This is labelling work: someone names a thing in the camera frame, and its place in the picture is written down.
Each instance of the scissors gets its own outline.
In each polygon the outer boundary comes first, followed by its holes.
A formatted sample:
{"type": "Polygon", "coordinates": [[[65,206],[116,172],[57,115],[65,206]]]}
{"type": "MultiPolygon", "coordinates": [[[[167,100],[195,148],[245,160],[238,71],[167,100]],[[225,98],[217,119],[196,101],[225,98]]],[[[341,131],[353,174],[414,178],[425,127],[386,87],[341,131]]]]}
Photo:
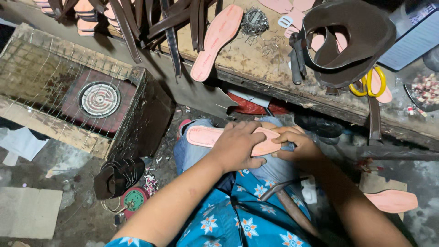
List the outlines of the scissors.
{"type": "Polygon", "coordinates": [[[355,89],[354,84],[349,85],[349,89],[356,96],[361,97],[361,96],[369,95],[370,97],[378,97],[381,94],[383,94],[384,90],[386,89],[385,75],[384,75],[383,71],[381,70],[381,68],[378,66],[375,66],[374,68],[369,70],[367,75],[365,75],[365,76],[363,76],[363,78],[361,78],[361,83],[363,84],[363,92],[359,92],[357,89],[355,89]],[[378,75],[380,76],[380,79],[381,79],[381,87],[380,87],[380,90],[378,91],[377,94],[372,93],[372,72],[374,69],[378,73],[378,75]]]}

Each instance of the hand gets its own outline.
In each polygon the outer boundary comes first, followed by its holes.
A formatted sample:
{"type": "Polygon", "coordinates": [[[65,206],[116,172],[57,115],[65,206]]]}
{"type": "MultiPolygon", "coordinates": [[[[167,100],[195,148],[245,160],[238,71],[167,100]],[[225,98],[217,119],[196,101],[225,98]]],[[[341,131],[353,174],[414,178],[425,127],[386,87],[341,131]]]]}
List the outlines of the hand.
{"type": "Polygon", "coordinates": [[[277,127],[271,129],[281,136],[272,139],[273,143],[283,143],[286,141],[296,144],[293,152],[279,150],[271,154],[282,160],[294,161],[299,169],[312,173],[313,167],[321,161],[329,162],[329,159],[322,153],[320,148],[305,134],[299,126],[294,127],[277,127]]]}
{"type": "Polygon", "coordinates": [[[258,121],[228,123],[206,157],[210,157],[215,163],[219,163],[223,173],[247,168],[259,168],[265,164],[266,160],[250,157],[253,147],[266,139],[265,134],[262,132],[253,134],[258,127],[262,127],[258,121]]]}

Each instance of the wooden workbench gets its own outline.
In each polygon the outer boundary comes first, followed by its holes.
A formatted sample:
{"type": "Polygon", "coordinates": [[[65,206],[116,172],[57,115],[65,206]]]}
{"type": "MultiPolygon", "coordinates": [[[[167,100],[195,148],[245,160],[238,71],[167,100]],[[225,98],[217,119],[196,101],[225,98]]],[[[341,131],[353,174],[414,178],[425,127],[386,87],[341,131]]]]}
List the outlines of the wooden workbench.
{"type": "MultiPolygon", "coordinates": [[[[269,20],[270,29],[260,37],[248,37],[241,32],[219,53],[215,68],[210,76],[230,83],[271,95],[278,99],[302,105],[321,113],[367,126],[369,106],[366,97],[356,97],[351,93],[340,96],[325,95],[326,89],[316,81],[314,73],[307,68],[308,76],[301,85],[294,85],[288,67],[291,47],[284,36],[285,29],[277,24],[281,17],[277,12],[264,7],[257,0],[224,0],[223,7],[234,3],[244,9],[260,8],[269,20]]],[[[208,10],[208,20],[214,18],[215,4],[208,10]]],[[[187,61],[195,61],[197,52],[192,50],[190,25],[178,30],[178,48],[187,61]]],[[[167,42],[159,49],[169,53],[167,42]]],[[[407,140],[439,151],[439,111],[423,117],[416,112],[409,116],[407,106],[412,103],[402,86],[388,83],[393,101],[381,105],[383,134],[400,140],[407,140]]]]}

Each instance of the red plastic bag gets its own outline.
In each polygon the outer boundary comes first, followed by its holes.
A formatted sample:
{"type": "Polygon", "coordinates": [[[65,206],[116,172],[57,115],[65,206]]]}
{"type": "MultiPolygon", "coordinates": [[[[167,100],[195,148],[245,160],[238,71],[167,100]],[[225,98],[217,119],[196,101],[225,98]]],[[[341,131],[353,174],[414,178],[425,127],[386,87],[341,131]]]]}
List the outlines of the red plastic bag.
{"type": "MultiPolygon", "coordinates": [[[[232,106],[232,109],[239,113],[246,113],[246,114],[253,114],[253,115],[266,115],[264,108],[260,105],[257,105],[253,102],[250,102],[246,99],[243,99],[241,97],[238,97],[232,93],[227,93],[227,95],[235,102],[237,102],[238,106],[232,106]]],[[[287,109],[287,103],[285,101],[281,101],[278,99],[273,98],[269,105],[268,109],[276,115],[279,114],[287,114],[290,111],[287,109]]]]}

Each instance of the wooden box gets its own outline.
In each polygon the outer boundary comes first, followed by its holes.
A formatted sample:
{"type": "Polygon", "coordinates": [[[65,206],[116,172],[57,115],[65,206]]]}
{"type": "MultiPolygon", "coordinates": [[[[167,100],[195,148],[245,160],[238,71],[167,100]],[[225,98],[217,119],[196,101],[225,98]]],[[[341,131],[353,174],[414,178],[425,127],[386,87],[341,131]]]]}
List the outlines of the wooden box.
{"type": "Polygon", "coordinates": [[[153,155],[175,108],[145,68],[26,24],[0,67],[1,117],[106,160],[153,155]]]}

